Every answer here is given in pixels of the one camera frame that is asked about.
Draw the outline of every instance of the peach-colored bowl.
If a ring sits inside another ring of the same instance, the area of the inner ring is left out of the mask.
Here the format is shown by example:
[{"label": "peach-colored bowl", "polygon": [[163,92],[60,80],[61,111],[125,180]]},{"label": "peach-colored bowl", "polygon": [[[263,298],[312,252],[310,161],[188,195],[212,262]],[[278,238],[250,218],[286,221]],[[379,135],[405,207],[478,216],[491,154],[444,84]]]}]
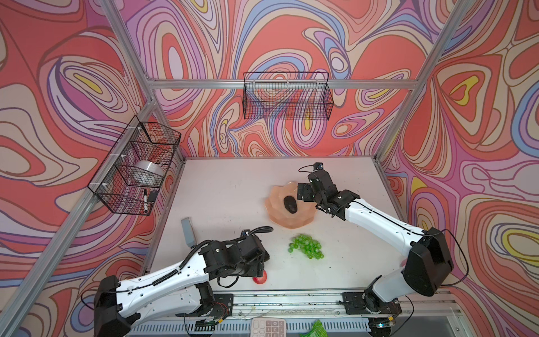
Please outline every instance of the peach-colored bowl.
[{"label": "peach-colored bowl", "polygon": [[294,229],[305,226],[314,220],[316,213],[316,204],[314,202],[296,200],[298,211],[292,214],[286,210],[283,199],[288,195],[296,199],[297,194],[298,183],[296,182],[289,182],[284,186],[274,186],[271,189],[269,197],[264,203],[271,221],[279,226]]}]

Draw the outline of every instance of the wire basket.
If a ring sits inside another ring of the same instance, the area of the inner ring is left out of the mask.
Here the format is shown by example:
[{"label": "wire basket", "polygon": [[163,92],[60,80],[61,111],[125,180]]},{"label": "wire basket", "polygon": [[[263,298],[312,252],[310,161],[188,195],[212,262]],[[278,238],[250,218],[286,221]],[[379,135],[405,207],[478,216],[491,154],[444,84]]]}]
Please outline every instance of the wire basket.
[{"label": "wire basket", "polygon": [[329,120],[333,96],[327,72],[245,72],[245,119]]},{"label": "wire basket", "polygon": [[179,132],[168,126],[139,121],[129,142],[93,192],[113,213],[149,215],[180,137]]}]

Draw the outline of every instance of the colorful wallpaper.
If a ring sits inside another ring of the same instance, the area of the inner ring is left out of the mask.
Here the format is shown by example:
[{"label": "colorful wallpaper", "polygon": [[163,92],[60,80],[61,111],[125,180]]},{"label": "colorful wallpaper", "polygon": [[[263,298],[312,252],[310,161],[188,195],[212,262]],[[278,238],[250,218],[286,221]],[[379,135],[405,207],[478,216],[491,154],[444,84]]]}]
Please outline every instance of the colorful wallpaper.
[{"label": "colorful wallpaper", "polygon": [[408,220],[459,240],[477,336],[539,336],[538,54],[538,1],[476,1],[383,161]]},{"label": "colorful wallpaper", "polygon": [[[0,310],[145,101],[99,0],[0,2]],[[96,206],[18,336],[92,335],[78,294],[139,273],[176,171],[149,217]]]},{"label": "colorful wallpaper", "polygon": [[415,78],[453,8],[452,0],[117,2],[142,64],[160,79],[283,69]]},{"label": "colorful wallpaper", "polygon": [[333,90],[329,121],[245,120],[243,90],[163,89],[157,97],[182,133],[186,157],[373,155],[406,91]]}]

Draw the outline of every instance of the patterned wall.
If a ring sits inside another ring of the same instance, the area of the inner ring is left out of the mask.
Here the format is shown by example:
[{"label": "patterned wall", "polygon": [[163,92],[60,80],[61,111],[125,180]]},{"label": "patterned wall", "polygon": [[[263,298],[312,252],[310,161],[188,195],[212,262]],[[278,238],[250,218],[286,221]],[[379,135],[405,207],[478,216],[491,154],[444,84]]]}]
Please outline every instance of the patterned wall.
[{"label": "patterned wall", "polygon": [[[148,74],[160,79],[316,70],[413,79],[453,8],[451,0],[118,4]],[[328,122],[245,121],[242,90],[156,94],[186,156],[326,156],[373,155],[405,91],[335,89]]]},{"label": "patterned wall", "polygon": [[[144,103],[98,0],[0,2],[0,310]],[[149,217],[95,207],[18,336],[92,335],[78,295],[139,273],[176,170]]]},{"label": "patterned wall", "polygon": [[539,335],[538,53],[538,1],[477,1],[383,162],[409,221],[462,245],[478,336]]}]

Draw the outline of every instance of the black wire basket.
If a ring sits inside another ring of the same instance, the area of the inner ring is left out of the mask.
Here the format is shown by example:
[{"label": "black wire basket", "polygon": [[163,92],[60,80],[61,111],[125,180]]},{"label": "black wire basket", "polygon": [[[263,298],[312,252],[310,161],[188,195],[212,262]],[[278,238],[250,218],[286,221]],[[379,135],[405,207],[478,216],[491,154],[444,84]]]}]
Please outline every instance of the black wire basket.
[{"label": "black wire basket", "polygon": [[245,119],[329,120],[333,96],[329,73],[245,72]]},{"label": "black wire basket", "polygon": [[90,189],[113,213],[150,215],[180,138],[168,126],[139,121],[105,178]]}]

